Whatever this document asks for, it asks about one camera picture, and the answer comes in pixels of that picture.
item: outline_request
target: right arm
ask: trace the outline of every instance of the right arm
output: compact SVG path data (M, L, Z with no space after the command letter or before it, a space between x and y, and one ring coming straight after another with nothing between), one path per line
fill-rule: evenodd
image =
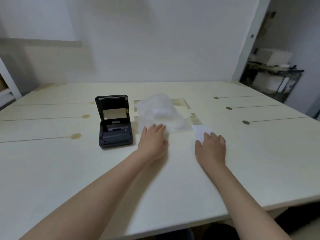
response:
M195 154L220 192L240 239L291 239L227 168L226 141L222 136L205 133L203 144L195 143Z

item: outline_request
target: hand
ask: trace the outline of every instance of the hand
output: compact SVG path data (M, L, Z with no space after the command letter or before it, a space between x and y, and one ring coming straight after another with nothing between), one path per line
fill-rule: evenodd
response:
M206 172L226 166L226 140L215 133L204 133L204 141L195 142L195 155Z
M169 142L164 139L163 135L166 130L165 125L151 125L147 130L143 128L141 138L138 144L138 152L142 157L149 161L160 158L167 150Z

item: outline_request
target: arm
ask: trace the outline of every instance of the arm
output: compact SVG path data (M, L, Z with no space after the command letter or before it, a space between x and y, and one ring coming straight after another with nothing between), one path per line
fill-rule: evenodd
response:
M54 210L20 240L99 239L128 187L168 147L166 126L144 128L138 150Z
M226 167L226 141L214 133L195 143L199 164L216 185L242 240L291 239Z

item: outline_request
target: white table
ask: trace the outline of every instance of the white table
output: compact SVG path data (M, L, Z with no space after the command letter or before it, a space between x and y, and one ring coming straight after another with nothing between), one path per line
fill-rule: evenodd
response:
M194 113L226 138L228 167L265 209L320 199L319 122L239 83L52 85L0 112L0 238L18 239L137 148L139 135L132 146L100 149L96 96L127 94L135 124L134 100L157 92L184 99L190 109L176 106L184 117ZM80 138L70 138L77 133ZM169 142L168 159L138 176L102 239L145 237L228 217L195 159L193 132L172 134Z

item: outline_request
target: plastic bag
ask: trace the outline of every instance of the plastic bag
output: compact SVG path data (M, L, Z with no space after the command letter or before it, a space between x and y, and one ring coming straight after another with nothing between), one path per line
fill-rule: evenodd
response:
M144 126L149 128L152 124L166 125L166 131L170 134L191 130L169 96L164 93L157 93L141 100L136 104L136 108L139 114L139 132L142 132Z

